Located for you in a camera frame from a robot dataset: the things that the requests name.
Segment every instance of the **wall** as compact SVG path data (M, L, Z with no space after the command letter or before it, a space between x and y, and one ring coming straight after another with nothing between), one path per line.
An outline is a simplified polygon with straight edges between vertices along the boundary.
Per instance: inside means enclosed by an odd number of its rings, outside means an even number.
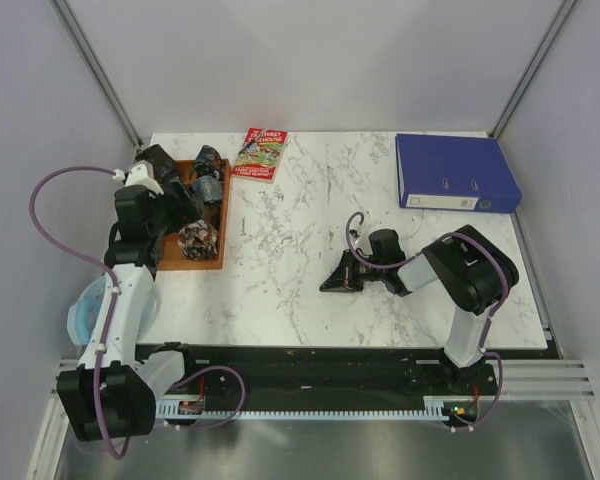
M557 338L600 400L600 0L581 2L503 145Z
M0 479L24 478L58 359L68 306L96 271L56 251L27 203L46 173L119 167L131 147L46 0L0 1ZM113 182L58 179L40 198L60 239L102 254Z
M142 136L487 131L559 0L71 0Z

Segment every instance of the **wooden box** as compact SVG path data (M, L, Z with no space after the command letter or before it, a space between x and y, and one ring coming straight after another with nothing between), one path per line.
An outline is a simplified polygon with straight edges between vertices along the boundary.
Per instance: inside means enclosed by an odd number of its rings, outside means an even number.
M189 172L193 166L193 160L181 160L177 162L180 170L182 183L190 186L196 179L194 175L189 178ZM229 214L229 192L231 189L231 165L229 160L224 161L224 181L222 182L222 205L220 211L220 228L218 229L218 257L209 260L190 260L180 251L178 246L178 234L167 235L162 245L164 256L158 264L158 270L220 270L224 260L224 244L227 236L227 217Z

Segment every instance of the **purple cable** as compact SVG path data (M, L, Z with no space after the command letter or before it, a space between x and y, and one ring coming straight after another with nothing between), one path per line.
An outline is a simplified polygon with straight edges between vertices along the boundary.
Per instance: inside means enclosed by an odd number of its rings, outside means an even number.
M391 265L377 265L377 264L373 264L373 263L365 260L364 258L362 258L362 256L360 256L358 254L358 252L356 252L356 250L351 242L351 238L349 236L351 222L357 216L360 217L360 223L364 222L364 213L356 212L353 215L351 215L351 217L349 217L349 220L347 221L345 236L346 236L347 245L349 246L349 250L351 251L351 254L363 265L366 265L367 267L370 267L370 268L380 268L380 269L400 268L400 267L405 266L407 263L413 261L418 255L422 254L422 252L418 252L414 256L409 257L406 260L403 260L402 262L394 263ZM469 245L471 245L472 247L474 247L482 255L484 255L485 258L491 264L491 266L495 269L496 273L498 274L498 278L500 279L500 282L502 283L502 295L500 296L500 300L498 301L498 303L496 303L491 308L491 310L489 310L489 313L487 314L487 320L484 323L484 328L482 329L482 333L480 334L480 340L478 341L478 348L483 349L484 343L487 340L487 335L489 334L489 329L491 328L492 318L496 314L496 312L500 309L500 307L502 307L505 300L509 296L509 284L507 283L507 278L504 274L504 271L502 270L502 267L500 267L500 265L498 264L496 259L493 258L493 255L491 255L487 251L486 248L484 248L482 245L480 245L478 242L476 242L473 238L468 237L467 235L465 235L463 233L458 233L458 232L450 232L445 235L442 235L440 237L440 240L444 240L449 237L459 238L460 240L462 240L462 241L468 243ZM498 373L499 373L498 390L496 391L496 395L493 398L493 402L491 402L489 409L485 412L485 414L481 418L479 418L471 426L455 427L455 431L468 431L468 430L473 429L474 427L477 427L478 425L480 425L489 416L491 416L491 413L493 412L493 409L496 406L496 403L498 403L498 400L500 399L500 394L502 393L502 378L503 378L502 358L496 352L485 352L484 356L489 357L489 358L495 358L496 361L498 362Z
M184 379L174 383L173 385L171 385L171 388L181 387L182 385L185 385L185 384L195 380L196 378L204 375L205 373L214 372L217 370L229 372L231 375L236 377L236 379L238 380L238 383L240 384L240 401L238 402L238 406L231 413L231 415L229 415L227 418L223 418L222 420L220 420L218 422L211 423L209 425L195 425L195 424L194 425L180 425L180 428L185 429L185 430L211 430L212 428L217 428L217 427L224 425L225 423L229 423L240 413L240 410L242 409L242 405L244 405L244 400L247 396L247 389L244 386L244 380L242 380L242 377L240 376L240 374L231 367L227 367L224 365L213 365L211 367L205 367L201 370L198 370L193 375L189 375L187 378L184 378Z
M33 189L33 192L31 192L31 197L29 198L29 215L31 216L31 221L33 222L33 225L36 227L38 232L40 232L40 234L49 243L58 247L63 252L68 253L69 255L79 258L80 260L84 260L85 262L90 263L91 265L95 265L96 267L100 267L102 270L105 271L105 273L107 275L109 275L113 286L117 287L118 286L118 278L116 277L116 274L113 272L112 269L107 267L101 261L99 261L93 257L90 257L89 255L85 255L84 253L78 252L77 250L74 250L73 248L68 247L65 244L63 244L63 243L59 242L58 240L56 240L55 238L53 238L42 227L42 225L40 224L40 221L38 220L38 216L36 215L36 198L38 197L38 193L40 193L40 190L42 189L42 187L44 185L46 185L47 182L49 182L50 180L52 180L53 178L55 178L59 175L62 175L64 173L68 173L68 172L77 172L77 171L101 172L101 173L107 173L111 176L115 175L115 172L108 168L91 167L91 166L67 167L67 168L62 168L60 170L56 170L53 173L50 173L49 175L44 177L42 180L40 180L40 182ZM109 334L109 329L111 328L111 320L113 319L113 312L115 310L117 300L118 300L118 294L116 292L113 292L111 294L111 301L109 302L107 316L105 318L104 326L102 328L102 334L100 335L100 343L102 343L102 344L106 344L107 336ZM94 402L94 406L95 406L95 410L96 410L96 419L98 421L98 428L100 429L100 434L102 435L102 439L105 442L107 451L111 454L111 456L113 458L115 458L116 460L120 460L127 453L127 448L129 447L129 437L127 437L125 439L124 444L122 446L122 451L120 453L118 453L115 445L111 441L111 436L109 435L109 431L107 430L107 424L104 420L104 412L102 410L102 398L100 396L100 370L102 368L103 353L104 352L96 353L95 368L93 370L93 402Z

